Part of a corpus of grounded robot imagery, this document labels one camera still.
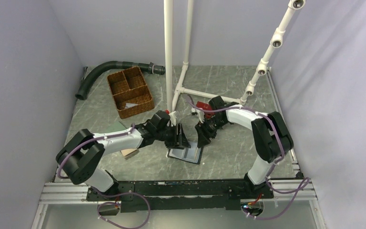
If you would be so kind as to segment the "black leather card holder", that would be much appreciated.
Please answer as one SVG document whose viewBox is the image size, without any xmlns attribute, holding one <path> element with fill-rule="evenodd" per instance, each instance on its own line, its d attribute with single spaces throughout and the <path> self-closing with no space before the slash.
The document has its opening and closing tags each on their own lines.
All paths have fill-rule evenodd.
<svg viewBox="0 0 366 229">
<path fill-rule="evenodd" d="M 203 147 L 199 148 L 198 143 L 190 141 L 190 148 L 169 149 L 166 157 L 174 158 L 191 164 L 199 165 L 203 153 Z"/>
</svg>

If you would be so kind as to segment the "white card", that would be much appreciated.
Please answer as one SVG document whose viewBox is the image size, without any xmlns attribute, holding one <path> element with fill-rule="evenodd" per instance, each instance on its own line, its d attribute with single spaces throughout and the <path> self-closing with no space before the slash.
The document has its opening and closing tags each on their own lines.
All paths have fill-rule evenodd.
<svg viewBox="0 0 366 229">
<path fill-rule="evenodd" d="M 135 107 L 137 105 L 138 104 L 135 104 L 135 103 L 126 103 L 125 106 L 124 106 L 124 109 L 129 109 L 129 108 Z"/>
</svg>

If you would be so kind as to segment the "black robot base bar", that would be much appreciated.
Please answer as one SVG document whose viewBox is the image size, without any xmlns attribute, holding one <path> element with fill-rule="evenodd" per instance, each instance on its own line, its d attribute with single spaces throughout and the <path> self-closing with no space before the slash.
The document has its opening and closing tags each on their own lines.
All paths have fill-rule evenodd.
<svg viewBox="0 0 366 229">
<path fill-rule="evenodd" d="M 223 208 L 239 210 L 242 204 L 257 198 L 272 199 L 265 185 L 252 185 L 243 178 L 169 181 L 119 181 L 116 190 L 101 196 L 88 188 L 88 202 L 118 200 L 121 212 L 139 210 L 174 210 Z"/>
</svg>

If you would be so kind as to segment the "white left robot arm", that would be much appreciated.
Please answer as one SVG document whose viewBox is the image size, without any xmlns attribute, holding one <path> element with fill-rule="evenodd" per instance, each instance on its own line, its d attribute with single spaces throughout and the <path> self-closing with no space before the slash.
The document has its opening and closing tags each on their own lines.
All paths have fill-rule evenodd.
<svg viewBox="0 0 366 229">
<path fill-rule="evenodd" d="M 109 172 L 98 168 L 102 157 L 125 149 L 139 149 L 164 142 L 167 149 L 190 148 L 181 124 L 172 124 L 166 111 L 156 112 L 141 124 L 110 133 L 92 133 L 82 129 L 57 154 L 57 177 L 73 184 L 91 186 L 105 200 L 119 194 L 119 183 Z"/>
</svg>

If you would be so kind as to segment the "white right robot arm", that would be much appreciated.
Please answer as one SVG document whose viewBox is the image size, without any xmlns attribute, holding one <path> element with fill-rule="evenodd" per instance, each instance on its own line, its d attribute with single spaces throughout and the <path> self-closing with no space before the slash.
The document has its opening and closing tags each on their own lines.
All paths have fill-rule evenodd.
<svg viewBox="0 0 366 229">
<path fill-rule="evenodd" d="M 279 112 L 258 112 L 235 102 L 227 103 L 221 96 L 212 98 L 206 107 L 194 105 L 191 97 L 188 102 L 204 113 L 204 120 L 195 126 L 199 148 L 209 145 L 226 124 L 238 124 L 252 131 L 257 158 L 244 176 L 246 183 L 243 187 L 246 196 L 257 197 L 275 165 L 294 147 L 282 115 Z"/>
</svg>

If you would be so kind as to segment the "red leather card holder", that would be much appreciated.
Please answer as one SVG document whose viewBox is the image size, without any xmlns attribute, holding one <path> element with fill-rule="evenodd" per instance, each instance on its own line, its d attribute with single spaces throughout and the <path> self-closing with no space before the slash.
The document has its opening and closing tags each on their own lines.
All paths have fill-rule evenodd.
<svg viewBox="0 0 366 229">
<path fill-rule="evenodd" d="M 213 110 L 213 108 L 209 104 L 204 103 L 204 102 L 200 102 L 200 101 L 198 101 L 196 103 L 196 107 L 201 108 L 201 109 L 206 110 L 206 111 Z M 214 112 L 204 112 L 204 115 L 205 116 L 213 116 Z"/>
</svg>

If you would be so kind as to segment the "beige snap card holder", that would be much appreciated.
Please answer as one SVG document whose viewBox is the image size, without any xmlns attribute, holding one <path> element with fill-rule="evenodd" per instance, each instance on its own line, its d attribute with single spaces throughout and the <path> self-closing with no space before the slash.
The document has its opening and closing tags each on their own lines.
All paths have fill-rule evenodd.
<svg viewBox="0 0 366 229">
<path fill-rule="evenodd" d="M 128 160 L 132 156 L 139 153 L 139 150 L 138 149 L 125 149 L 125 150 L 121 150 L 120 153 L 125 160 Z"/>
</svg>

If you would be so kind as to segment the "brown wicker basket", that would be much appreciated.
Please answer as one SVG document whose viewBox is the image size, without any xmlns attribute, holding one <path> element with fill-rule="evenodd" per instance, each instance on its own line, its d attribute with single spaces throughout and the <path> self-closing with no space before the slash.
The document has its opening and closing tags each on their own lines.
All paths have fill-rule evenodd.
<svg viewBox="0 0 366 229">
<path fill-rule="evenodd" d="M 121 119 L 126 119 L 155 108 L 153 96 L 139 67 L 135 66 L 110 74 L 107 76 L 107 82 Z M 124 109 L 126 103 L 138 105 Z"/>
</svg>

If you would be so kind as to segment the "white PVC pipe frame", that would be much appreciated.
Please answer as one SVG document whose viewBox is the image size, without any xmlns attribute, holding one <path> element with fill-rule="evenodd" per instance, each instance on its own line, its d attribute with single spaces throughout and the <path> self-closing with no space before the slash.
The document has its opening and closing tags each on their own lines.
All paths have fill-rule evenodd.
<svg viewBox="0 0 366 229">
<path fill-rule="evenodd" d="M 276 27 L 270 41 L 269 46 L 266 49 L 263 57 L 257 64 L 256 71 L 244 89 L 243 95 L 238 98 L 223 97 L 226 102 L 238 102 L 244 105 L 247 102 L 249 96 L 254 94 L 255 86 L 261 76 L 267 75 L 270 71 L 268 66 L 269 61 L 275 50 L 283 46 L 284 34 L 287 30 L 289 23 L 291 22 L 296 11 L 301 10 L 306 6 L 306 0 L 290 0 L 287 4 L 286 11 Z M 187 1 L 186 7 L 186 24 L 185 24 L 185 36 L 184 36 L 184 52 L 183 52 L 183 65 L 180 76 L 177 81 L 177 85 L 173 87 L 173 0 L 165 0 L 163 2 L 163 17 L 164 17 L 164 53 L 165 53 L 165 68 L 166 68 L 166 95 L 167 95 L 167 109 L 171 112 L 175 111 L 178 99 L 183 94 L 195 95 L 203 98 L 213 98 L 214 94 L 196 91 L 185 88 L 183 86 L 186 72 L 189 68 L 189 56 L 191 46 L 191 32 L 193 25 L 193 13 L 194 13 L 194 0 Z"/>
</svg>

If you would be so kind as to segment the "aluminium table edge rail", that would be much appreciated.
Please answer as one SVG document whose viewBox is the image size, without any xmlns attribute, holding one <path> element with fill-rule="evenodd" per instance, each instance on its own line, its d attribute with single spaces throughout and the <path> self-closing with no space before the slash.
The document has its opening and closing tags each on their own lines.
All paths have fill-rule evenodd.
<svg viewBox="0 0 366 229">
<path fill-rule="evenodd" d="M 278 101 L 278 97 L 277 97 L 277 94 L 276 94 L 276 91 L 275 91 L 275 88 L 274 88 L 274 84 L 273 84 L 273 80 L 272 80 L 272 77 L 271 77 L 271 73 L 270 71 L 267 71 L 267 74 L 266 74 L 266 78 L 267 78 L 267 82 L 268 82 L 268 86 L 269 86 L 269 89 L 270 89 L 270 92 L 271 92 L 271 95 L 272 95 L 272 98 L 273 98 L 273 103 L 274 103 L 274 107 L 275 107 L 275 110 L 281 115 L 281 121 L 279 121 L 279 130 L 278 130 L 278 133 L 282 133 L 284 135 L 286 135 L 287 137 L 289 137 L 289 142 L 293 144 L 293 140 L 292 140 L 292 137 L 291 137 L 291 134 L 289 133 L 289 130 L 288 130 L 288 127 L 285 123 L 285 120 L 284 120 L 284 116 L 282 114 L 282 110 L 281 110 L 281 107 L 280 107 L 280 104 L 279 104 L 279 101 Z M 295 152 L 294 152 L 294 149 L 291 148 L 289 149 L 286 154 L 285 154 L 285 158 L 282 160 L 291 160 L 291 164 L 292 164 L 292 168 L 293 168 L 293 173 L 294 173 L 294 179 L 303 179 L 305 178 L 304 177 L 304 174 L 302 173 L 301 169 L 300 169 L 300 166 L 299 166 L 299 163 L 297 161 L 297 158 L 295 156 Z"/>
</svg>

